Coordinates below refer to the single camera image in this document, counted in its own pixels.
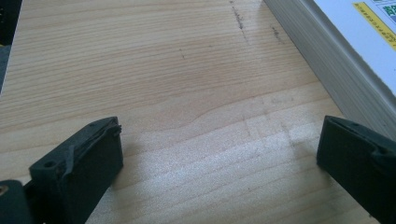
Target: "small hole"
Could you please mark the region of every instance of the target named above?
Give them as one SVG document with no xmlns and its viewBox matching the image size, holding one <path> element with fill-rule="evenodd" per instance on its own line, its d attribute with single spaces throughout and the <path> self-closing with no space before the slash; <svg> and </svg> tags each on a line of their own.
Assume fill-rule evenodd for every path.
<svg viewBox="0 0 396 224">
<path fill-rule="evenodd" d="M 44 167 L 50 168 L 50 167 L 53 167 L 53 166 L 55 166 L 55 165 L 56 165 L 55 161 L 47 161 L 47 162 L 44 164 Z"/>
<path fill-rule="evenodd" d="M 0 186 L 0 196 L 3 196 L 8 191 L 7 185 Z"/>
</svg>

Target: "white book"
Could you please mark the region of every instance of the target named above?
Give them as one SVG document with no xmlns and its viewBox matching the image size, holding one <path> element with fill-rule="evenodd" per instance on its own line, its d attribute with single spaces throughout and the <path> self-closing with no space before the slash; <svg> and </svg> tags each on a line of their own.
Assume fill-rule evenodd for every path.
<svg viewBox="0 0 396 224">
<path fill-rule="evenodd" d="M 396 140 L 396 0 L 264 0 L 348 119 Z"/>
</svg>

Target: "book cover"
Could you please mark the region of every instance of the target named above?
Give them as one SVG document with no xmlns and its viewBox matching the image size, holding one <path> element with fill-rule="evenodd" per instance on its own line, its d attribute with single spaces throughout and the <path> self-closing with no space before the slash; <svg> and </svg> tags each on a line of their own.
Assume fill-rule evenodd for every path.
<svg viewBox="0 0 396 224">
<path fill-rule="evenodd" d="M 314 1 L 396 96 L 396 1 Z"/>
</svg>

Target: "wooden table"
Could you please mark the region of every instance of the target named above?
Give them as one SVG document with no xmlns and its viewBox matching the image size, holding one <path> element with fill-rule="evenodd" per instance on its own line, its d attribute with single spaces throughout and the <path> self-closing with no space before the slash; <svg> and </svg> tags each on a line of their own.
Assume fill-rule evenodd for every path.
<svg viewBox="0 0 396 224">
<path fill-rule="evenodd" d="M 88 223 L 376 223 L 316 166 L 327 114 L 260 0 L 25 0 L 0 179 L 118 116 L 125 165 Z"/>
</svg>

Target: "black plastic part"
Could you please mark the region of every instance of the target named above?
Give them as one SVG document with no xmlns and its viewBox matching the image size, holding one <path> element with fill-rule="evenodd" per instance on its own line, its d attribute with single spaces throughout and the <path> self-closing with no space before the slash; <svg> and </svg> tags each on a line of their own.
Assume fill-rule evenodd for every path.
<svg viewBox="0 0 396 224">
<path fill-rule="evenodd" d="M 396 143 L 349 120 L 327 116 L 318 165 L 371 216 L 396 223 Z"/>
<path fill-rule="evenodd" d="M 30 167 L 32 180 L 0 182 L 0 223 L 85 223 L 122 168 L 121 127 L 100 119 Z"/>
<path fill-rule="evenodd" d="M 0 223 L 34 223 L 22 184 L 17 180 L 0 181 Z"/>
<path fill-rule="evenodd" d="M 122 167 L 120 131 L 117 118 L 97 120 L 30 167 L 45 211 L 36 220 L 85 223 Z"/>
<path fill-rule="evenodd" d="M 17 28 L 22 0 L 0 1 L 0 44 L 10 45 Z"/>
</svg>

